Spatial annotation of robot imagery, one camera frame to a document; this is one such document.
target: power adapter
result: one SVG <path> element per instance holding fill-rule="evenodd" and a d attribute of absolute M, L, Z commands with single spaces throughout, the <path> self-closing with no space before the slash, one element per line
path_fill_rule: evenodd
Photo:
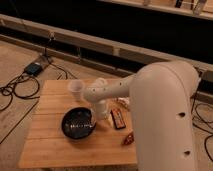
<path fill-rule="evenodd" d="M 28 75 L 37 76 L 42 71 L 42 66 L 39 63 L 30 63 L 27 67 L 24 68 L 24 72 Z"/>
<path fill-rule="evenodd" d="M 50 63 L 52 63 L 52 58 L 40 55 L 37 59 L 35 59 L 32 63 L 24 68 L 24 72 L 37 76 L 41 71 L 43 71 Z"/>

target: black bowl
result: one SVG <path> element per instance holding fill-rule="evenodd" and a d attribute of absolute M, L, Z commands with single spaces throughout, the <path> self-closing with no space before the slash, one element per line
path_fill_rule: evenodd
<path fill-rule="evenodd" d="M 91 123 L 91 111 L 84 107 L 71 109 L 62 120 L 61 128 L 69 138 L 80 139 L 92 133 L 95 125 Z"/>

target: black panel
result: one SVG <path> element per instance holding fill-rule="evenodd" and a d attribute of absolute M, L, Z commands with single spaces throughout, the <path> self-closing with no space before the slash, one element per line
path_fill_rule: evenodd
<path fill-rule="evenodd" d="M 0 12 L 17 17 L 10 1 Z M 213 64 L 213 21 L 95 0 L 13 2 L 27 20 Z"/>

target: power cord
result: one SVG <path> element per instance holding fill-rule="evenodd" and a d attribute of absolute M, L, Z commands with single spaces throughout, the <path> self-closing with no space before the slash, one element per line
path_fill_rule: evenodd
<path fill-rule="evenodd" d="M 61 71 L 64 72 L 64 74 L 65 74 L 65 79 L 66 79 L 66 80 L 69 78 L 69 76 L 71 76 L 71 77 L 74 78 L 74 79 L 78 79 L 78 78 L 77 78 L 73 73 L 71 73 L 69 70 L 63 68 L 62 66 L 59 66 L 59 65 L 56 65 L 56 64 L 52 64 L 52 63 L 50 62 L 49 57 L 48 57 L 48 54 L 47 54 L 47 47 L 48 47 L 48 45 L 49 45 L 53 40 L 54 40 L 54 38 L 51 37 L 51 38 L 48 40 L 47 44 L 44 46 L 44 54 L 43 54 L 43 56 L 46 58 L 46 60 L 47 60 L 47 62 L 49 63 L 49 65 L 51 65 L 51 66 L 55 67 L 56 69 L 61 70 Z"/>
<path fill-rule="evenodd" d="M 206 154 L 208 156 L 208 158 L 210 159 L 211 162 L 213 162 L 213 157 L 211 156 L 210 152 L 209 152 L 209 149 L 208 149 L 208 141 L 213 138 L 213 127 L 210 125 L 213 123 L 213 121 L 207 121 L 206 119 L 203 118 L 203 116 L 198 112 L 198 108 L 200 106 L 207 106 L 209 107 L 210 109 L 213 110 L 213 107 L 209 104 L 205 104 L 205 103 L 200 103 L 200 104 L 197 104 L 195 106 L 195 113 L 196 115 L 193 117 L 193 126 L 196 127 L 197 129 L 205 132 L 205 133 L 208 133 L 210 135 L 208 135 L 205 139 L 204 139 L 204 149 L 206 151 Z M 206 128 L 203 128 L 201 126 L 199 126 L 198 124 L 196 124 L 195 122 L 199 122 L 200 124 L 205 124 L 208 129 Z"/>
<path fill-rule="evenodd" d="M 35 83 L 36 86 L 35 91 L 29 95 L 20 95 L 16 90 L 17 86 L 22 83 L 26 83 L 28 81 L 33 81 Z M 9 81 L 9 83 L 7 83 L 5 86 L 0 87 L 0 95 L 3 97 L 10 97 L 8 104 L 0 108 L 0 112 L 6 110 L 12 104 L 14 96 L 23 100 L 38 99 L 39 96 L 35 95 L 39 92 L 39 90 L 40 90 L 40 83 L 38 82 L 38 80 L 34 76 L 28 75 L 23 72 L 21 75 Z"/>
<path fill-rule="evenodd" d="M 31 40 L 31 42 L 32 42 L 33 44 L 35 44 L 35 42 L 34 42 L 34 40 L 33 40 L 33 37 L 32 37 L 32 35 L 30 34 L 30 31 L 28 30 L 27 26 L 24 24 L 23 19 L 21 18 L 21 15 L 20 15 L 20 13 L 19 13 L 19 11 L 18 11 L 18 8 L 16 7 L 15 2 L 14 2 L 13 0 L 9 0 L 9 3 L 11 4 L 11 6 L 12 6 L 12 8 L 14 9 L 14 11 L 15 11 L 16 15 L 18 16 L 18 18 L 20 18 L 20 21 L 21 21 L 21 23 L 22 23 L 22 25 L 23 25 L 25 31 L 28 33 L 29 39 Z M 58 70 L 61 70 L 61 71 L 65 74 L 65 79 L 68 79 L 69 76 L 71 76 L 71 77 L 74 78 L 74 79 L 77 79 L 77 77 L 76 77 L 74 74 L 72 74 L 70 71 L 68 71 L 67 69 L 65 69 L 65 68 L 63 68 L 63 67 L 61 67 L 61 66 L 52 64 L 52 63 L 49 61 L 48 55 L 47 55 L 47 46 L 48 46 L 53 40 L 54 40 L 54 36 L 51 35 L 51 36 L 50 36 L 50 39 L 48 40 L 48 42 L 47 42 L 46 45 L 44 46 L 44 54 L 43 54 L 43 56 L 46 57 L 46 59 L 47 59 L 47 61 L 48 61 L 48 63 L 49 63 L 50 65 L 52 65 L 53 67 L 57 68 Z M 78 52 L 78 56 L 80 57 L 80 56 L 81 56 L 81 49 L 80 49 L 79 47 L 77 47 L 77 52 Z"/>

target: wood grain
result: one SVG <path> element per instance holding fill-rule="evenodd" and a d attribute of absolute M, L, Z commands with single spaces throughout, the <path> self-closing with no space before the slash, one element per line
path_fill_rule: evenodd
<path fill-rule="evenodd" d="M 113 99 L 109 108 L 119 107 L 127 128 L 115 130 L 111 116 L 97 123 L 87 138 L 71 140 L 61 131 L 64 114 L 77 106 L 90 107 L 83 100 L 76 102 L 67 90 L 70 80 L 46 81 L 33 117 L 28 137 L 19 161 L 20 168 L 52 168 L 100 165 L 136 164 L 135 144 L 123 146 L 125 136 L 132 131 L 130 113 Z M 84 80 L 88 85 L 93 80 Z"/>

